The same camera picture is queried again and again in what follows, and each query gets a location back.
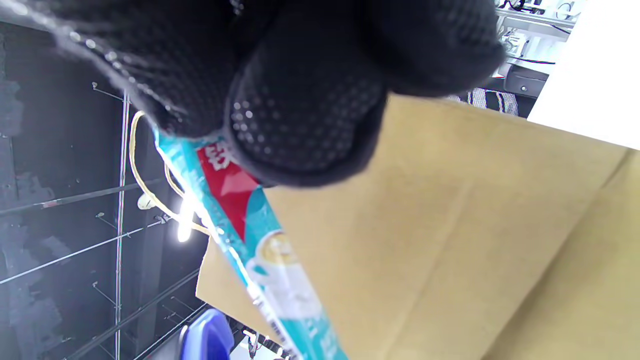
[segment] metal wire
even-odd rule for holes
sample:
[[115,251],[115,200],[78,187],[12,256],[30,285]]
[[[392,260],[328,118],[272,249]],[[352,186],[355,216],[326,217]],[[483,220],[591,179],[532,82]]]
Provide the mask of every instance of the metal wire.
[[103,246],[103,245],[108,244],[108,243],[110,243],[110,242],[112,242],[112,241],[115,241],[115,240],[117,240],[117,239],[121,239],[121,238],[123,238],[124,236],[130,235],[130,234],[135,234],[135,233],[137,233],[138,231],[142,231],[142,230],[147,229],[147,228],[149,228],[149,227],[156,226],[156,225],[159,225],[159,224],[165,224],[165,223],[166,223],[166,221],[164,221],[164,220],[160,220],[160,221],[157,221],[157,222],[151,223],[151,224],[149,224],[149,225],[147,225],[147,226],[145,226],[145,227],[141,227],[141,228],[139,228],[139,229],[135,229],[135,230],[133,230],[133,231],[129,231],[128,233],[124,233],[124,234],[122,234],[122,235],[120,235],[120,236],[116,236],[115,238],[112,238],[112,239],[109,239],[109,240],[105,240],[105,241],[103,241],[103,242],[101,242],[101,243],[97,243],[97,244],[92,245],[92,246],[89,246],[89,247],[87,247],[87,248],[85,248],[85,249],[82,249],[82,250],[79,250],[79,251],[73,252],[73,253],[71,253],[71,254],[69,254],[69,255],[65,255],[65,256],[63,256],[62,258],[58,258],[58,259],[55,259],[55,260],[53,260],[53,261],[50,261],[50,262],[48,262],[48,263],[46,263],[46,264],[42,264],[42,265],[40,265],[40,266],[36,266],[36,267],[32,268],[31,270],[27,270],[27,271],[25,271],[25,272],[21,272],[21,273],[19,273],[19,274],[17,274],[17,275],[14,275],[14,276],[11,276],[11,277],[7,277],[6,279],[0,280],[0,285],[2,285],[2,284],[4,284],[4,283],[7,283],[7,282],[10,282],[11,280],[16,280],[17,278],[19,278],[19,277],[23,277],[23,276],[25,276],[25,275],[27,275],[27,274],[30,274],[30,273],[34,272],[34,271],[41,270],[41,269],[43,269],[43,268],[45,268],[45,267],[47,267],[47,266],[50,266],[50,265],[53,265],[53,264],[59,263],[60,261],[64,261],[64,260],[66,260],[66,259],[72,258],[72,257],[74,257],[74,256],[76,256],[76,255],[82,254],[83,252],[87,252],[87,251],[89,251],[89,250],[92,250],[92,249],[95,249],[95,248],[97,248],[97,247]]
[[[129,94],[124,92],[122,102],[122,140],[120,144],[120,180],[118,185],[124,186],[127,179],[127,143],[129,136]],[[122,223],[124,222],[124,192],[118,194],[118,215],[116,217],[117,235],[122,235]],[[122,237],[116,244],[116,279],[115,279],[115,324],[122,318]],[[120,360],[120,331],[115,334],[115,360]]]
[[191,319],[193,319],[193,317],[202,309],[204,309],[207,306],[207,303],[204,303],[202,305],[200,305],[200,307],[198,307],[197,309],[195,309],[191,314],[189,314],[189,316],[187,316],[185,319],[183,319],[181,322],[179,322],[178,324],[176,324],[176,326],[172,327],[171,330],[167,331],[166,334],[162,335],[158,340],[155,340],[155,342],[151,345],[149,345],[149,347],[147,347],[145,350],[142,350],[142,352],[140,354],[138,354],[138,356],[134,357],[133,360],[138,360],[141,357],[143,357],[144,355],[147,354],[147,352],[149,352],[149,350],[152,350],[156,345],[158,345],[159,343],[161,343],[162,341],[164,341],[167,337],[171,336],[177,329],[179,329],[180,327],[184,326],[185,323],[187,323],[188,321],[190,321]]
[[[160,180],[161,179],[153,179],[153,180],[145,181],[145,183],[147,185],[149,185],[149,184],[157,184],[157,183],[160,182]],[[93,199],[93,198],[100,197],[100,196],[110,195],[110,194],[116,193],[116,192],[125,192],[127,190],[137,189],[139,187],[140,187],[140,185],[138,185],[137,183],[136,184],[129,184],[127,186],[119,186],[117,188],[103,189],[103,190],[98,190],[98,191],[90,192],[90,193],[82,193],[80,195],[72,195],[72,196],[68,196],[68,197],[61,197],[59,199],[53,199],[53,200],[48,200],[48,201],[43,201],[43,202],[35,202],[33,204],[22,205],[22,206],[17,206],[15,208],[11,208],[11,209],[0,210],[0,217],[5,217],[6,215],[22,213],[23,211],[53,208],[54,206],[71,204],[73,202]]]
[[156,305],[158,302],[162,301],[167,296],[171,295],[175,290],[180,288],[182,285],[198,277],[199,273],[200,273],[200,268],[193,270],[189,275],[183,277],[180,281],[176,282],[175,284],[171,285],[169,288],[165,289],[164,291],[156,295],[156,297],[151,299],[151,301],[140,306],[137,310],[131,313],[131,315],[127,316],[124,320],[122,320],[118,325],[108,329],[107,331],[103,332],[98,336],[94,336],[91,341],[84,344],[81,348],[76,350],[76,352],[74,352],[71,356],[65,357],[63,360],[79,360],[84,355],[86,355],[86,353],[91,351],[96,346],[100,345],[103,341],[107,340],[111,335],[114,335],[116,331],[122,329],[123,327],[129,325],[131,322],[137,319],[145,310],[152,307],[153,305]]

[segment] metal rod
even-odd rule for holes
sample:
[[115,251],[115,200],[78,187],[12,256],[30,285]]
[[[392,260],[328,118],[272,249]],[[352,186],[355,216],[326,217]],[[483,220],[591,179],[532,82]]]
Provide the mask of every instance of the metal rod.
[[112,358],[113,360],[115,360],[116,358],[113,357],[113,355],[111,355],[111,353],[109,352],[109,350],[105,349],[102,344],[100,344],[100,348],[104,350],[104,352],[106,352],[107,354],[109,354],[109,357]]
[[183,303],[183,302],[182,302],[180,299],[178,299],[177,297],[172,296],[172,297],[171,297],[171,300],[175,300],[175,301],[177,301],[177,302],[181,303],[182,305],[186,306],[189,310],[193,311],[193,308],[192,308],[191,306],[189,306],[189,305],[187,305],[187,304]]
[[161,306],[171,313],[169,316],[167,316],[168,318],[170,318],[173,315],[175,315],[175,316],[178,316],[181,320],[184,320],[184,318],[182,316],[178,315],[178,313],[176,313],[175,311],[169,309],[169,307],[165,306],[164,304],[161,305]]
[[156,226],[156,225],[159,225],[159,224],[165,224],[165,223],[166,223],[166,221],[159,220],[159,221],[154,222],[154,223],[151,223],[151,224],[149,224],[149,225],[147,225],[147,226],[145,226],[145,227],[140,227],[139,229],[135,229],[134,231],[129,231],[128,233],[124,233],[124,234],[122,234],[122,235],[120,235],[120,236],[116,236],[115,238],[111,238],[111,239],[109,239],[109,240],[105,240],[105,241],[103,241],[103,242],[101,242],[101,243],[97,243],[97,244],[95,244],[95,245],[89,246],[89,247],[84,248],[84,249],[82,249],[82,250],[79,250],[79,251],[73,252],[73,253],[71,253],[71,254],[69,254],[69,255],[65,255],[65,256],[63,256],[62,258],[58,258],[58,259],[55,259],[55,260],[53,260],[53,261],[50,261],[50,262],[48,262],[48,263],[46,263],[46,264],[42,264],[42,265],[40,265],[40,266],[36,266],[36,267],[32,268],[31,270],[27,270],[27,271],[25,271],[25,272],[21,272],[21,273],[19,273],[19,274],[17,274],[17,275],[14,275],[14,276],[11,276],[11,277],[7,277],[6,279],[0,280],[0,285],[4,284],[4,283],[6,283],[6,282],[10,282],[11,280],[16,280],[16,279],[17,279],[17,278],[19,278],[19,277],[23,277],[23,276],[25,276],[25,275],[27,275],[27,274],[30,274],[30,273],[32,273],[32,272],[34,272],[34,271],[38,271],[38,270],[43,269],[43,268],[45,268],[45,267],[47,267],[47,266],[50,266],[50,265],[53,265],[53,264],[59,263],[60,261],[64,261],[64,260],[66,260],[66,259],[68,259],[68,258],[72,258],[72,257],[74,257],[74,256],[76,256],[76,255],[80,255],[80,254],[82,254],[83,252],[87,252],[87,251],[89,251],[89,250],[92,250],[92,249],[95,249],[95,248],[97,248],[97,247],[103,246],[103,245],[108,244],[108,243],[110,243],[110,242],[112,242],[112,241],[115,241],[115,240],[120,239],[120,238],[122,238],[122,237],[124,237],[124,236],[127,236],[128,234],[135,234],[135,233],[137,233],[138,231],[142,231],[142,230],[147,229],[147,228],[149,228],[149,227]]
[[110,298],[110,297],[108,297],[108,296],[107,296],[107,294],[103,293],[103,292],[102,292],[102,290],[100,290],[100,289],[98,288],[98,282],[97,282],[97,281],[96,281],[96,282],[94,282],[94,283],[92,284],[92,286],[93,286],[93,289],[95,289],[97,292],[99,292],[99,293],[100,293],[100,294],[101,294],[105,299],[109,300],[109,302],[110,302],[110,303],[112,303],[113,305],[115,305],[115,304],[116,304],[113,300],[111,300],[111,298]]
[[[153,180],[145,181],[145,184],[147,185],[157,184],[160,182],[160,180],[162,179],[153,179]],[[35,202],[33,204],[18,206],[16,208],[0,210],[0,217],[22,213],[23,211],[53,208],[54,206],[71,204],[73,202],[93,199],[100,196],[110,195],[116,192],[125,192],[127,190],[138,189],[139,187],[140,186],[138,184],[130,184],[127,186],[118,186],[117,188],[109,188],[104,190],[98,190],[96,192],[83,193],[80,195],[73,195],[69,197],[62,197],[60,199],[54,199],[54,200],[49,200],[44,202]]]
[[86,353],[93,350],[93,348],[100,345],[103,341],[107,340],[111,335],[114,335],[117,331],[129,325],[131,322],[135,321],[135,319],[137,319],[145,310],[156,305],[158,302],[164,300],[166,297],[171,295],[176,289],[180,288],[182,285],[196,278],[199,272],[200,272],[200,269],[197,268],[196,270],[191,272],[189,275],[183,277],[181,280],[179,280],[175,284],[171,285],[169,288],[165,289],[164,291],[156,295],[156,297],[151,299],[151,301],[139,307],[138,310],[135,310],[131,315],[124,318],[118,325],[94,337],[91,341],[89,341],[88,343],[84,344],[81,348],[76,350],[76,352],[74,352],[72,355],[65,357],[64,360],[81,359],[84,355],[86,355]]
[[191,314],[189,314],[189,316],[187,316],[183,321],[179,322],[176,326],[174,326],[171,330],[167,331],[166,334],[162,335],[158,340],[156,340],[153,344],[149,345],[148,348],[146,348],[145,350],[142,350],[142,352],[140,354],[138,354],[138,356],[134,357],[133,360],[138,360],[141,357],[143,357],[144,355],[147,354],[147,352],[151,349],[153,349],[156,345],[158,345],[159,343],[161,343],[162,341],[164,341],[164,339],[166,339],[167,337],[171,336],[177,329],[181,328],[184,326],[184,324],[189,321],[190,319],[193,319],[195,317],[195,315],[202,310],[205,306],[207,306],[207,303],[204,303],[202,305],[200,305],[200,307],[198,307],[197,309],[195,309]]
[[496,9],[496,12],[498,16],[504,16],[508,19],[526,20],[526,21],[535,22],[537,24],[555,25],[561,28],[573,29],[575,25],[575,22],[573,21],[553,19],[550,17],[534,15],[532,13],[514,12],[511,10],[505,10],[505,9]]
[[[120,180],[118,186],[124,186],[127,180],[127,144],[129,139],[129,94],[124,92],[122,102],[122,137],[120,142]],[[120,236],[116,243],[116,292],[115,292],[115,324],[122,318],[122,223],[124,222],[124,192],[118,194],[118,216],[116,217],[117,234]],[[120,330],[115,334],[115,360],[120,360]]]

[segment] blue object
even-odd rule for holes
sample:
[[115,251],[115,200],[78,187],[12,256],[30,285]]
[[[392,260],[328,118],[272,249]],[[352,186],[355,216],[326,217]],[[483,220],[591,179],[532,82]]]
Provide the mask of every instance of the blue object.
[[234,335],[226,316],[209,309],[189,326],[181,360],[228,360],[233,346]]

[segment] coffee cup illustration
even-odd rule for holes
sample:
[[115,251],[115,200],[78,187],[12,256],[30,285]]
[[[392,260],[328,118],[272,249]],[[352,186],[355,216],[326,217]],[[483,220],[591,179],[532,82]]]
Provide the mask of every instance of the coffee cup illustration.
[[320,300],[283,232],[263,237],[246,269],[251,280],[264,288],[277,317],[304,319],[322,314]]

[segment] brown cardboard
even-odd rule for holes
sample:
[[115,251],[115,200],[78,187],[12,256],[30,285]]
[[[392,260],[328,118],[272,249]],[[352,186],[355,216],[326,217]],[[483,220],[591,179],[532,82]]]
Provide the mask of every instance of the brown cardboard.
[[[490,110],[393,97],[364,174],[268,196],[350,358],[478,360],[623,154]],[[197,296],[270,333],[215,244]]]
[[633,151],[486,360],[640,359],[639,219]]

